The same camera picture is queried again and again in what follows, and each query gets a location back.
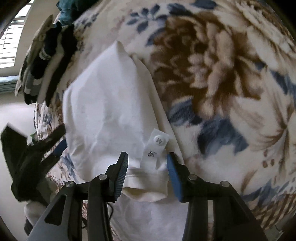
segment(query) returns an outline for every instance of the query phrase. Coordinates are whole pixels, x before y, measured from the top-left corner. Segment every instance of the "white size label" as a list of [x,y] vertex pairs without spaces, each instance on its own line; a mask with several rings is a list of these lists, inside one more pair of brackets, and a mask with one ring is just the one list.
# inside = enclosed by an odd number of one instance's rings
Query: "white size label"
[[157,158],[164,151],[169,139],[170,136],[160,130],[154,129],[152,131],[143,152],[141,169],[155,170]]

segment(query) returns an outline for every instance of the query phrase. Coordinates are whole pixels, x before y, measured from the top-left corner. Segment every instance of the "black cable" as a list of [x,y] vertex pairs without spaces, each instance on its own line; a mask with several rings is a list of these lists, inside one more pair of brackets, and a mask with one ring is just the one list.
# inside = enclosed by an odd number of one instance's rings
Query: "black cable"
[[107,205],[111,208],[111,214],[109,216],[109,221],[111,220],[113,213],[114,213],[114,208],[112,207],[112,205],[110,203],[107,202]]

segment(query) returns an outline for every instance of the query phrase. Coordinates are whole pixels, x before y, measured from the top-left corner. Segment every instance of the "floral blanket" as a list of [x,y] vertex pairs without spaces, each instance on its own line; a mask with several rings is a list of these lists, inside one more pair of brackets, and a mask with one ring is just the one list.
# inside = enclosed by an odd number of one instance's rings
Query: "floral blanket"
[[[295,209],[296,47],[267,4],[103,0],[75,22],[75,37],[50,106],[36,105],[39,139],[63,122],[67,86],[119,40],[150,70],[191,173],[228,180],[264,230]],[[67,150],[48,175],[59,187],[82,181]]]

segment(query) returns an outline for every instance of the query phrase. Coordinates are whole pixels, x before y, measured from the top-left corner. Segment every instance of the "bed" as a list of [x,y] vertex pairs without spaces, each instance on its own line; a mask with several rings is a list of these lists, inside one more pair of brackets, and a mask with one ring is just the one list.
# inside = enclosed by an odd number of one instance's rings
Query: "bed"
[[[102,0],[74,25],[78,50],[49,107],[36,104],[39,140],[63,123],[63,92],[119,40],[151,72],[191,173],[233,183],[264,230],[295,212],[296,46],[267,4]],[[84,182],[67,149],[48,177]]]

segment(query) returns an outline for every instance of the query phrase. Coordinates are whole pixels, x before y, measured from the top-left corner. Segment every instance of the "brown flower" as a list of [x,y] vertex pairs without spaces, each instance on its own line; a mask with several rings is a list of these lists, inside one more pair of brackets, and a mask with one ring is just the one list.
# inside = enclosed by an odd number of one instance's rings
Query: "brown flower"
[[246,33],[224,26],[210,12],[169,17],[154,39],[153,79],[168,108],[192,99],[204,119],[228,115],[233,96],[260,99],[259,61]]

